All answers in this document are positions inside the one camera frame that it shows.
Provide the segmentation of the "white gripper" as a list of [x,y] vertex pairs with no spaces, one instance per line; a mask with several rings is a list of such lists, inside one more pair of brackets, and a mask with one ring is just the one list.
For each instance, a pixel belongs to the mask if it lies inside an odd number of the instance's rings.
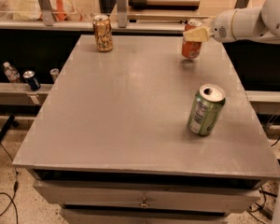
[[188,29],[183,33],[186,41],[206,42],[211,37],[220,43],[230,43],[235,41],[232,30],[233,19],[237,10],[227,10],[217,16],[203,19],[203,25],[193,29]]

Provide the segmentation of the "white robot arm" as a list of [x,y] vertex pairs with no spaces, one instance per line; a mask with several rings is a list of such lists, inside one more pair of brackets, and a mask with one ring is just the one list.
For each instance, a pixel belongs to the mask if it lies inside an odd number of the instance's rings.
[[260,7],[235,8],[224,11],[203,24],[183,33],[186,41],[206,42],[214,38],[220,43],[250,40],[280,44],[280,0],[266,0]]

